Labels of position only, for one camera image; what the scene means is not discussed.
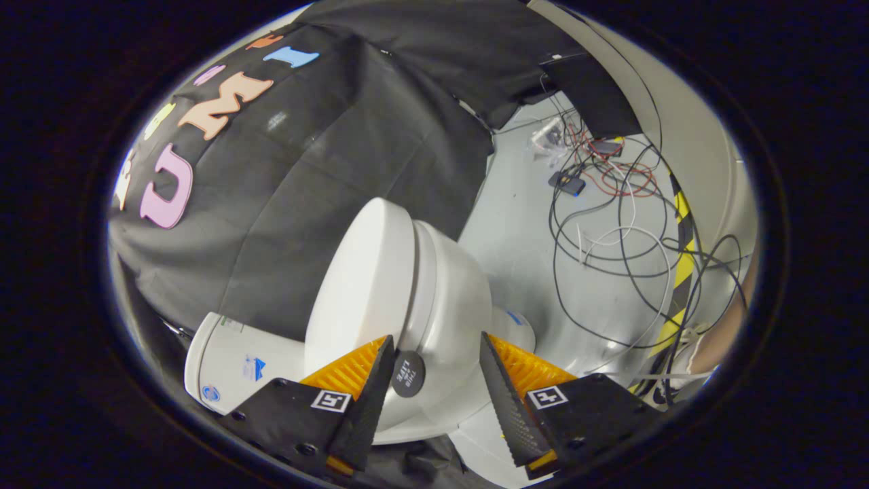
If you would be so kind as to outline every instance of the small black box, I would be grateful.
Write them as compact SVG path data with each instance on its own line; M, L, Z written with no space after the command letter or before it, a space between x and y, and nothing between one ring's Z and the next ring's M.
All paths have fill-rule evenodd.
M557 171L549 178L549 184L553 187L558 186L561 191L569 193L576 197L580 195L582 189L586 188L586 181L578 177L561 176L562 172Z

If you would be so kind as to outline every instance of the black electronic device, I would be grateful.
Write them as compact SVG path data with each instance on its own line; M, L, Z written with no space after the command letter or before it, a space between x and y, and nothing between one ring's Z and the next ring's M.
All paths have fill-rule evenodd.
M640 134L640 122L619 85L584 50L541 64L549 80L582 115L595 139Z
M549 178L549 184L559 190L576 197L586 188L586 181L578 176L568 175L566 171L557 171Z
M592 141L588 145L603 157L620 157L621 150L625 146L622 141L623 139L618 137L615 141Z

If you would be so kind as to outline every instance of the white toy toilet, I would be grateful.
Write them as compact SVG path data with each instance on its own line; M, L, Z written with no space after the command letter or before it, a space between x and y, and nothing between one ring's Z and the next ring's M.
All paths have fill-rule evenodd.
M398 368L374 442L425 439L455 431L488 404L478 366L482 331L534 350L531 326L492 306L486 275L470 255L400 206L374 198L332 258L305 342L210 313L191 342L185 387L227 414L272 378L301 380L391 334Z
M482 331L534 350L531 326L492 306L486 275L470 255L400 206L374 198L350 225L320 286L304 371L393 335L399 367L410 358L410 366L421 359L423 368L413 369L410 392L396 390L403 385L394 375L375 443L429 438L452 432L489 401L478 366Z

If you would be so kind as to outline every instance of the white cable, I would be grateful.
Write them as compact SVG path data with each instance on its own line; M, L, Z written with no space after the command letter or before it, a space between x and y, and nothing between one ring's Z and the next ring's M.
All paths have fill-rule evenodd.
M641 227L631 225L631 226L619 226L619 227L611 230L610 232L607 232L606 234L601 236L601 238L605 237L608 234L612 234L618 230L627 229L627 228L635 229L639 232L642 232L642 233L648 235L651 239L654 239L655 243L658 245L658 248L660 248L660 254L664 256L664 261L667 262L667 287L669 287L670 286L670 273L671 273L670 272L670 258L667 256L667 252L664 248L664 245L661 243L661 241L658 239L657 236L653 235L651 232L646 231L645 229L643 229ZM594 245L596 245L595 242L593 242L591 248L588 249L588 252L586 253L586 257L588 257L588 255L591 254L592 250L594 249ZM661 313L664 311L664 304L666 303L666 299L667 299L667 291L664 290L664 293L660 298L660 307L658 308L658 312L654 315L654 319L652 319L652 322L649 323L649 326L646 327L646 330L643 332L643 334L640 335L639 338L637 338L629 347L627 347L624 350L622 350L621 352L618 352L615 355L613 355L606 362L596 366L595 368L593 368L591 370L586 371L586 374L592 373L595 370L598 370L602 367L605 367L605 366L609 365L610 362L612 362L613 360L617 359L618 357L624 355L627 352L630 352L640 342L640 340L643 339L643 337L645 337L652 330L652 326L654 326L654 324L656 322L658 322L658 318L660 318Z
M626 238L627 235L630 234L630 233L631 233L631 230L634 228L634 222L637 220L637 202L636 202L636 200L634 199L634 188L631 186L631 183L627 181L627 177L625 177L625 174L624 174L621 170L619 170L619 167L618 167L618 166L616 166L616 165L610 163L610 162L609 162L609 158L604 158L604 161L606 161L608 165L612 166L614 170L618 171L618 172L619 172L619 176L621 177L621 179L624 180L625 183L627 184L627 191L631 192L631 206L634 208L634 216L631 217L631 224L628 224L627 226L617 227L617 228L615 228L615 229L613 229L613 230L611 230L611 231L607 231L607 232L603 233L603 235L600 236L601 238L603 238L603 237L606 236L607 234L611 234L611 233L613 233L614 231L618 231L619 229L624 229L624 228L627 227L627 232L626 232L626 233L624 234L624 236L622 236L621 238L619 238L619 239L613 241L612 243L601 243L600 241L597 241L597 240L595 240L595 239L591 239L591 238L586 237L586 239L587 239L588 241L592 242L594 245L612 246L612 245L617 245L618 243L621 243L621 240L624 239L624 238Z
M580 244L580 260L582 260L582 231L580 231L580 223L576 223L576 237Z

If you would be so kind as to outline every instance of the black sticker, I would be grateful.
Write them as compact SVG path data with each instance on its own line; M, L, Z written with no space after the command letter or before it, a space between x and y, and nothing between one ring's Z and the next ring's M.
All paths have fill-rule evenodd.
M399 352L392 372L392 388L403 398L412 398L426 379L426 365L417 352Z

